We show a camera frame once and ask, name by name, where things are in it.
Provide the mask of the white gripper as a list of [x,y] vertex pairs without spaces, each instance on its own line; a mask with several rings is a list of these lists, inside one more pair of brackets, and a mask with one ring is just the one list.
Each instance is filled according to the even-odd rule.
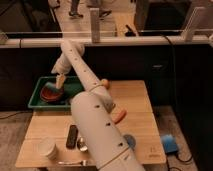
[[60,57],[56,60],[56,63],[54,64],[51,73],[59,75],[56,76],[56,88],[61,89],[64,81],[66,79],[66,76],[64,74],[68,74],[71,70],[71,64],[67,57],[64,54],[61,54]]

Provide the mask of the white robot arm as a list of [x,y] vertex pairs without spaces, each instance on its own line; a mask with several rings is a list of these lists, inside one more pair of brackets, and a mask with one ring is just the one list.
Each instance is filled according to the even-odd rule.
[[115,103],[99,78],[82,59],[84,46],[64,39],[52,72],[74,68],[84,91],[71,100],[71,114],[98,171],[145,171],[109,116]]

